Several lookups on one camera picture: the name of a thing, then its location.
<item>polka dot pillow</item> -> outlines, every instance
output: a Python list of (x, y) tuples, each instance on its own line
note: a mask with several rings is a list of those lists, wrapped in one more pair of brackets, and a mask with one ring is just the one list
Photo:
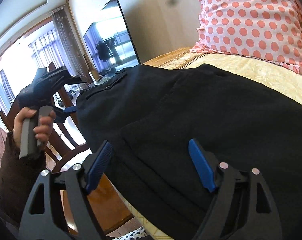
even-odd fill
[(255, 57), (302, 74), (302, 6), (296, 0), (199, 0), (191, 52)]

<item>dark sleeve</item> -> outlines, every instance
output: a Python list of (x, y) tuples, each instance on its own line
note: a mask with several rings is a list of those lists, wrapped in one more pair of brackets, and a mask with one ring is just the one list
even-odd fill
[(15, 146), (13, 133), (7, 135), (0, 168), (0, 209), (17, 223), (20, 223), (23, 209), (31, 189), (46, 167), (45, 154), (37, 160), (22, 158)]

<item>bed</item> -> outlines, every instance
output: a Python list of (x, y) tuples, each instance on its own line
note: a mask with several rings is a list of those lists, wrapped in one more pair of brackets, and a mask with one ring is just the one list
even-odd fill
[[(259, 82), (302, 104), (301, 75), (296, 75), (293, 71), (255, 58), (238, 55), (190, 53), (190, 48), (182, 48), (156, 57), (146, 62), (145, 65), (172, 70), (195, 68), (203, 63), (211, 64), (220, 69)], [(150, 223), (120, 193), (119, 195), (131, 213), (154, 239), (172, 239)]]

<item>finger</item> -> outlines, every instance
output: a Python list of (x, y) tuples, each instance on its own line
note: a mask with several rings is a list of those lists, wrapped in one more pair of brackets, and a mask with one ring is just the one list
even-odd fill
[(38, 133), (35, 138), (42, 143), (47, 143), (49, 141), (49, 136), (45, 133)]
[(21, 111), (16, 115), (15, 122), (23, 122), (25, 118), (31, 118), (35, 115), (36, 110), (23, 107)]
[(40, 124), (41, 125), (48, 125), (52, 126), (53, 125), (53, 119), (50, 116), (44, 116), (40, 118)]
[(37, 126), (33, 129), (33, 132), (35, 134), (39, 134), (39, 133), (45, 133), (47, 135), (52, 133), (52, 127), (48, 126), (48, 125), (40, 125)]
[(55, 113), (55, 111), (52, 110), (52, 111), (50, 112), (49, 116), (50, 116), (53, 120), (55, 120), (55, 119), (56, 119), (56, 113)]

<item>black pants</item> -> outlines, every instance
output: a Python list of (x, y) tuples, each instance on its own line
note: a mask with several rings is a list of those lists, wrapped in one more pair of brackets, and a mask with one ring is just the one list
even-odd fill
[(302, 105), (247, 78), (204, 64), (126, 68), (82, 91), (80, 130), (96, 151), (109, 140), (107, 176), (176, 240), (190, 239), (212, 195), (188, 155), (197, 138), (234, 168), (259, 168), (277, 204), (284, 239), (302, 235)]

